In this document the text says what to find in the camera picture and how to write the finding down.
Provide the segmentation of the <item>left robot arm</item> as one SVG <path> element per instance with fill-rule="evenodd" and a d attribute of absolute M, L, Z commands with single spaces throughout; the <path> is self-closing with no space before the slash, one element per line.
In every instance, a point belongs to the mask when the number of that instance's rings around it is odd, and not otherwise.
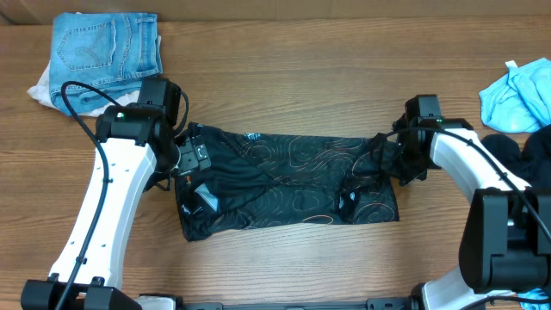
<path fill-rule="evenodd" d="M 181 298 L 121 290 L 127 241 L 142 194 L 163 179 L 210 167 L 206 147 L 177 141 L 187 95 L 166 78 L 146 78 L 137 102 L 107 107 L 84 131 L 96 147 L 94 169 L 64 250 L 45 281 L 29 280 L 21 306 L 31 309 L 180 309 Z"/>

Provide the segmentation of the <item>black orange-patterned cycling jersey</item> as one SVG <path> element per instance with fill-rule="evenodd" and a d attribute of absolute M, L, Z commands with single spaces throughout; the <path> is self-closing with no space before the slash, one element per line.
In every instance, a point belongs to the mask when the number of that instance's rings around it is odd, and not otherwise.
<path fill-rule="evenodd" d="M 204 146 L 210 162 L 175 181 L 188 241 L 226 230 L 399 220 L 390 180 L 393 142 L 230 133 L 198 123 L 177 142 Z"/>

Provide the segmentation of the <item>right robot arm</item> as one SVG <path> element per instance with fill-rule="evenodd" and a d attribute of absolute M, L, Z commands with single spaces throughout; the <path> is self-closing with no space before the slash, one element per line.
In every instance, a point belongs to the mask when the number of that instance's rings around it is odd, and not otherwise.
<path fill-rule="evenodd" d="M 508 171 L 461 118 L 445 118 L 435 95 L 417 95 L 393 124 L 400 184 L 442 169 L 468 199 L 458 264 L 420 283 L 407 298 L 369 302 L 384 309 L 483 309 L 523 303 L 524 293 L 550 292 L 550 192 Z"/>

